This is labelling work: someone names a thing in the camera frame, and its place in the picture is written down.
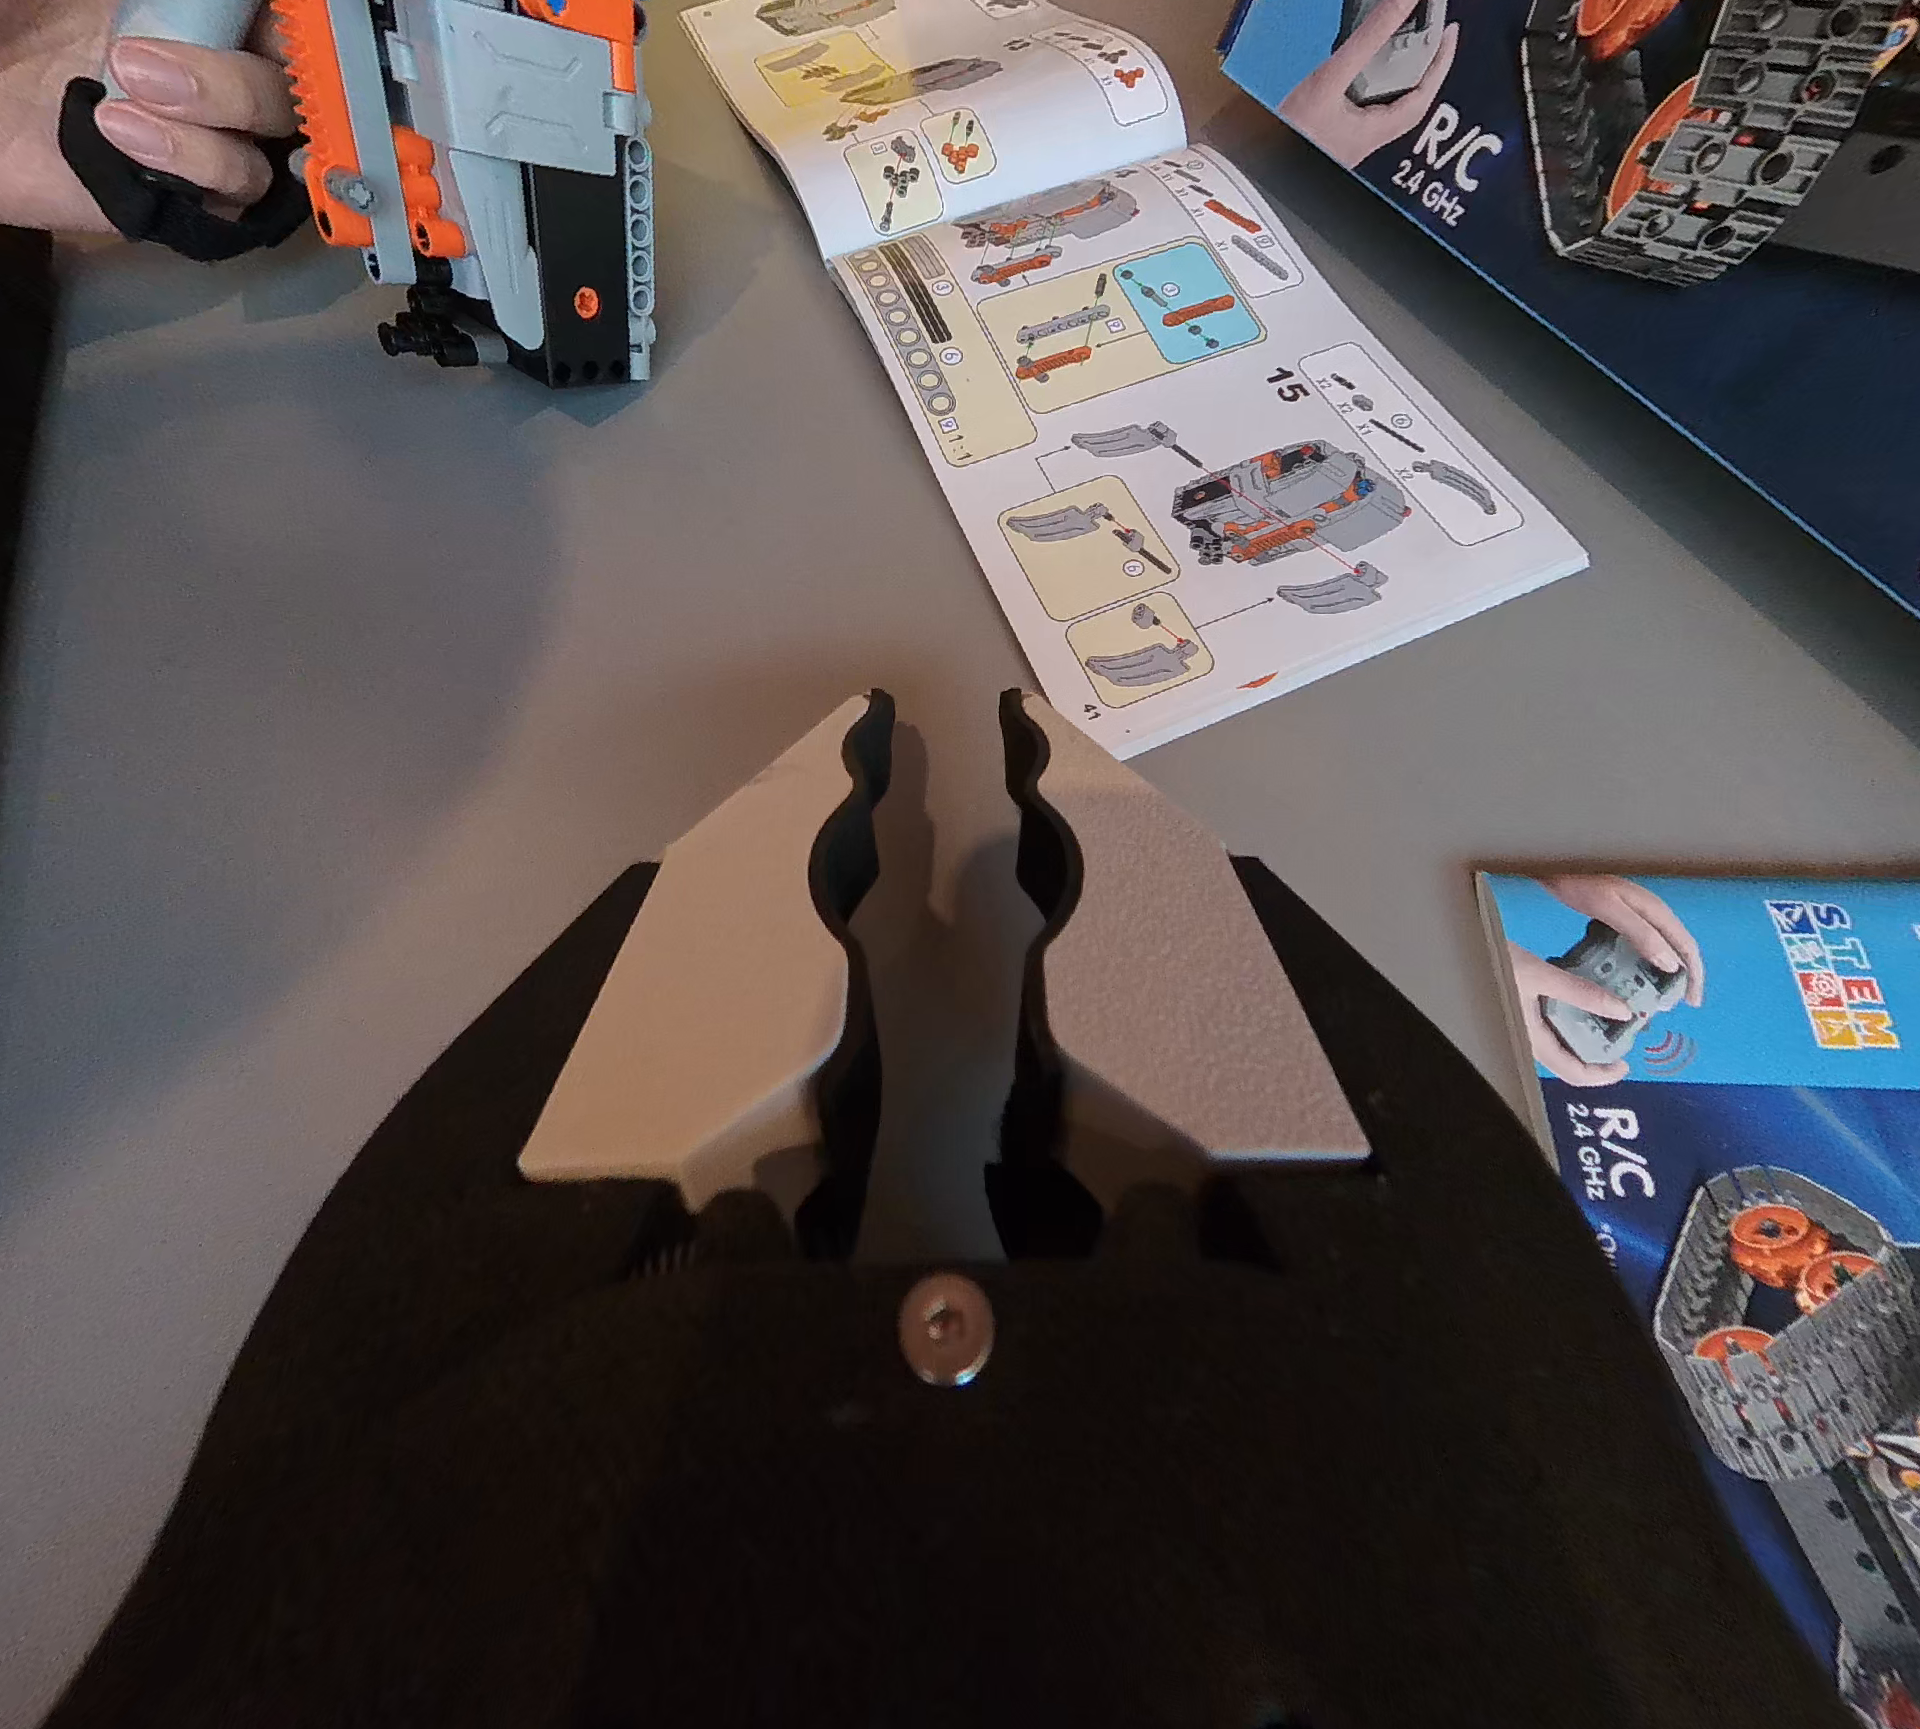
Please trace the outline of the person's left hand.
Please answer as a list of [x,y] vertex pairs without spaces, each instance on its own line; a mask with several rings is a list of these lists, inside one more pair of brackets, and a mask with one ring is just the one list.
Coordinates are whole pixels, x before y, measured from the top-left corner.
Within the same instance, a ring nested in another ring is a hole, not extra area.
[[5,225],[57,235],[108,235],[109,225],[59,159],[57,112],[71,78],[109,71],[97,111],[108,141],[131,160],[208,191],[215,211],[259,201],[272,138],[296,132],[285,66],[253,46],[208,49],[116,36],[120,0],[5,0]]

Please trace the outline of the blue cover booklet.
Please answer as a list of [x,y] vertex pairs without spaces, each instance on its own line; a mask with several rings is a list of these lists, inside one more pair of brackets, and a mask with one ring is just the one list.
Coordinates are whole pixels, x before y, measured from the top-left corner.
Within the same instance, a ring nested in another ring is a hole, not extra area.
[[1546,1148],[1861,1727],[1917,1727],[1917,878],[1480,871]]

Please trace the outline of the open instruction booklet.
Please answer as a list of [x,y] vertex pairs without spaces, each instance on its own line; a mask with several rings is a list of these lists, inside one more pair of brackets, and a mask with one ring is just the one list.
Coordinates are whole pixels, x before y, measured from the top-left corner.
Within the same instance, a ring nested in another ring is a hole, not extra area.
[[1139,757],[1579,573],[1139,37],[1048,0],[682,16],[1048,702]]

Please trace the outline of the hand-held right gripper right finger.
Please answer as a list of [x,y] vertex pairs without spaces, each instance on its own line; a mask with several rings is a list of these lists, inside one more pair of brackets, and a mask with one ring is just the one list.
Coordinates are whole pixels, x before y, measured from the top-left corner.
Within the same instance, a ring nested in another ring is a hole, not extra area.
[[1039,694],[1002,695],[1043,915],[984,1168],[1011,1260],[1089,1252],[1139,1184],[1363,1162],[1369,1143],[1225,843]]

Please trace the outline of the blue robot kit box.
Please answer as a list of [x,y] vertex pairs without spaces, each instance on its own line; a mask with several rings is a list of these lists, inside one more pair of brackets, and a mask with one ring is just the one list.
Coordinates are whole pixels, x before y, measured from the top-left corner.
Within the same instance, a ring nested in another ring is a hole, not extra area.
[[1917,607],[1917,0],[1236,0],[1222,46]]

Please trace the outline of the person's black clothing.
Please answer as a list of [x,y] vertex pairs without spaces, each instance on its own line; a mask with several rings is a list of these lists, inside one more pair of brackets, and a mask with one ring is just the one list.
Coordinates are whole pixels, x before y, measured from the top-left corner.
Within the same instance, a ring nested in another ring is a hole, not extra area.
[[45,230],[5,228],[5,650],[13,626],[36,431],[54,359],[57,269]]

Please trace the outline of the grey orange brick robot model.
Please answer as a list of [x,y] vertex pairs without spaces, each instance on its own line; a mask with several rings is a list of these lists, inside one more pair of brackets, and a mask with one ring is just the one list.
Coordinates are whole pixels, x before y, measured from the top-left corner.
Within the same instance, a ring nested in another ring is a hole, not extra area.
[[[371,280],[405,292],[380,350],[510,365],[555,392],[642,380],[655,341],[642,0],[364,4],[405,209],[402,260],[359,248]],[[526,166],[542,350],[493,327],[445,144]]]

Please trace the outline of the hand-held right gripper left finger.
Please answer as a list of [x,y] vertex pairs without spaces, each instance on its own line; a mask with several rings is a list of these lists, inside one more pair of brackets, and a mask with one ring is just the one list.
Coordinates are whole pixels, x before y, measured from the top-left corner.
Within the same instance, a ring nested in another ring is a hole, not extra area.
[[880,877],[895,698],[846,698],[661,857],[520,1152],[528,1180],[763,1189],[852,1252],[883,1056],[851,915]]

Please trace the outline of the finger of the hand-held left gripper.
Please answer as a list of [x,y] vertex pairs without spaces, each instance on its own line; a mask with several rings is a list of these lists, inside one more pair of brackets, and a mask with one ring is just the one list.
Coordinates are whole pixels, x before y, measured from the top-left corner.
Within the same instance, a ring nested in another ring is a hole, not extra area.
[[526,209],[526,166],[457,144],[445,144],[441,153],[460,189],[463,228],[485,277],[493,327],[520,350],[542,350],[542,260]]

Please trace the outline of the grey desk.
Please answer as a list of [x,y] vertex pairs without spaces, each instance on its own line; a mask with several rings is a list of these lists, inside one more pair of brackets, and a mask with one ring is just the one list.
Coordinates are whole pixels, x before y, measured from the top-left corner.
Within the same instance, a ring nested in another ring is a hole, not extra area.
[[[860,911],[865,1260],[996,1256],[1030,670],[787,184],[655,0],[636,393],[385,359],[292,241],[64,248],[5,797],[5,1727],[145,1559],[395,1100],[629,863],[834,702],[899,708]],[[1517,1100],[1480,865],[1917,870],[1917,620],[1239,96],[1234,0],[1057,0],[1589,570],[1139,761]]]

